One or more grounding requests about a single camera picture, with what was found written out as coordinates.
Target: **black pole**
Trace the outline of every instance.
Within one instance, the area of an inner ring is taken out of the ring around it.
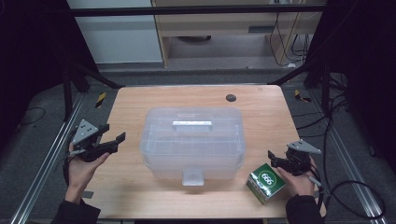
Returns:
[[[328,10],[325,4],[307,5],[240,5],[192,7],[115,7],[81,8],[67,10],[44,9],[45,14],[73,15],[74,17],[143,16],[180,14],[267,13],[267,12],[319,12]]]

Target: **wooden table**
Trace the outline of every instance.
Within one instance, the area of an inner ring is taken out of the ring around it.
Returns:
[[[235,102],[226,100],[236,96]],[[181,180],[153,177],[139,151],[146,114],[156,106],[234,106],[242,113],[246,140],[244,165],[233,180],[206,180],[183,187]],[[246,186],[248,174],[266,162],[267,150],[285,157],[288,142],[299,140],[278,86],[162,86],[120,89],[102,141],[126,132],[119,152],[95,173],[87,203],[102,209],[100,218],[264,218],[285,217],[283,188],[265,205]]]

